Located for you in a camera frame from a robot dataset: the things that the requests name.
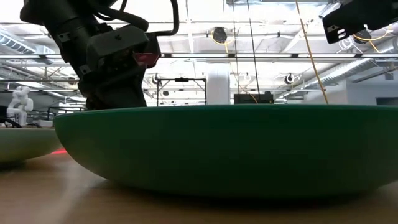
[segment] white bowl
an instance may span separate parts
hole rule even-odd
[[[0,164],[44,156],[61,148],[54,129],[0,128]]]

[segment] white robot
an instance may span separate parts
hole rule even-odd
[[[18,123],[21,126],[26,126],[27,112],[33,110],[33,100],[28,98],[30,88],[26,86],[19,86],[17,90],[12,93],[12,101],[8,105],[7,117],[14,119],[15,115],[18,115]]]

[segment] green bowl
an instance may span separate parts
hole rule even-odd
[[[226,105],[59,116],[68,153],[109,180],[171,194],[314,198],[398,180],[398,108]]]
[[[50,154],[62,147],[54,129],[0,128],[0,164]]]

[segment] wire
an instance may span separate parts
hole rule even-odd
[[[160,36],[171,36],[180,30],[180,11],[178,10],[178,2],[177,0],[170,0],[172,3],[172,8],[173,8],[173,30],[171,31],[157,31],[155,32],[155,35],[157,37]]]
[[[373,39],[365,39],[362,37],[357,37],[355,34],[353,35],[355,38],[359,39],[359,40],[364,40],[364,41],[376,41],[376,40],[380,40],[383,39],[385,37],[387,37],[388,33],[390,33],[390,30],[386,30],[386,33],[384,35],[382,35],[381,37],[377,37],[377,38],[373,38]]]
[[[304,33],[304,37],[305,37],[305,42],[307,43],[308,52],[309,52],[309,54],[310,54],[310,58],[311,58],[311,62],[312,62],[313,71],[315,72],[315,76],[317,77],[319,86],[321,87],[323,97],[325,98],[325,102],[326,102],[326,104],[329,104],[328,97],[326,96],[325,89],[324,89],[323,84],[322,84],[322,81],[321,81],[321,79],[320,79],[320,77],[319,77],[319,73],[318,73],[317,67],[315,66],[315,62],[314,62],[313,55],[312,55],[312,51],[311,51],[311,47],[310,47],[310,42],[308,41],[307,31],[305,31],[304,22],[303,22],[303,19],[301,18],[299,2],[298,2],[297,0],[295,0],[295,2],[296,2],[296,6],[297,6],[298,16],[300,17],[301,27],[302,27],[302,29],[303,29],[303,33]]]
[[[0,118],[0,123],[10,123],[12,125],[13,128],[21,128],[22,126],[20,124],[18,124],[17,122],[8,119],[8,118]]]
[[[119,11],[123,12],[126,9],[126,6],[127,6],[127,0],[123,0]],[[98,12],[95,13],[95,16],[100,18],[100,19],[102,19],[102,20],[104,20],[104,21],[113,21],[114,20],[114,18],[103,16],[103,15],[101,15]]]
[[[100,3],[99,3],[98,1],[96,1],[96,0],[88,0],[88,4],[90,5],[90,7],[91,7],[94,11],[97,12],[97,13],[95,14],[95,16],[97,16],[97,17],[98,17],[98,15],[101,13],[101,14],[104,14],[104,15],[106,15],[106,16],[109,16],[109,18],[112,18],[112,19],[119,19],[119,20],[121,20],[121,21],[128,22],[128,23],[130,23],[130,24],[136,26],[137,28],[142,29],[142,30],[145,31],[145,32],[146,32],[146,31],[148,30],[148,28],[149,28],[149,23],[148,23],[148,21],[146,21],[145,19],[143,19],[143,18],[141,18],[141,17],[139,17],[139,16],[136,16],[136,15],[133,15],[133,14],[124,12],[124,11],[119,11],[119,10],[111,9],[110,7],[103,6],[102,4],[100,4]]]
[[[253,47],[253,60],[254,60],[254,69],[256,71],[256,81],[257,81],[257,90],[259,92],[259,99],[261,98],[260,94],[260,84],[259,84],[259,74],[257,72],[257,60],[256,60],[256,48],[254,47],[254,36],[253,36],[253,26],[251,23],[251,15],[250,15],[250,5],[249,5],[249,0],[246,0],[246,3],[248,4],[248,13],[249,13],[249,24],[250,24],[250,34],[251,34],[251,44]]]
[[[369,41],[369,43],[371,43],[372,47],[374,48],[374,50],[375,50],[377,53],[380,53],[379,49],[377,49],[377,47],[373,44],[373,42]]]
[[[232,10],[233,10],[233,12],[235,13],[235,3],[234,3],[235,1],[232,1]],[[236,21],[235,21],[235,15],[234,15],[234,40],[236,40]],[[228,46],[225,44],[225,49],[226,49],[226,51],[227,51],[227,53],[228,53]],[[238,66],[238,56],[236,56],[236,54],[238,53],[238,46],[236,46],[236,42],[235,42],[235,59],[236,59],[236,73],[239,75],[239,66]],[[236,79],[236,81],[237,81],[237,83],[238,83],[238,98],[239,98],[239,100],[241,99],[241,90],[240,89],[242,89],[243,90],[243,88],[241,87],[241,84],[239,83],[239,77],[236,77],[235,76],[235,73],[234,73],[234,70],[233,70],[233,68],[232,68],[232,65],[229,63],[229,66],[231,67],[231,70],[232,70],[232,73],[233,73],[233,75],[234,75],[234,77],[235,77],[235,79]],[[246,92],[246,93],[248,93],[253,99],[254,99],[254,102],[256,102],[256,104],[259,104],[259,102],[257,101],[257,99],[256,99],[256,97],[254,97],[251,93],[249,93],[248,91]]]
[[[235,79],[236,79],[236,81],[237,81],[237,83],[238,83],[238,87],[240,87],[240,89],[242,89],[243,92],[249,94],[249,95],[251,96],[251,98],[254,99],[254,102],[256,102],[256,104],[259,104],[259,102],[257,101],[256,97],[254,97],[253,94],[251,94],[250,92],[248,92],[247,90],[245,90],[245,89],[241,86],[241,84],[239,84],[239,78],[237,77],[237,76],[239,76],[239,74],[236,76],[233,70],[232,70],[232,74],[234,75],[234,77],[235,77]]]

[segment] table surface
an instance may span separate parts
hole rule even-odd
[[[0,223],[398,223],[398,183],[333,203],[220,201],[122,187],[53,154],[0,171]]]

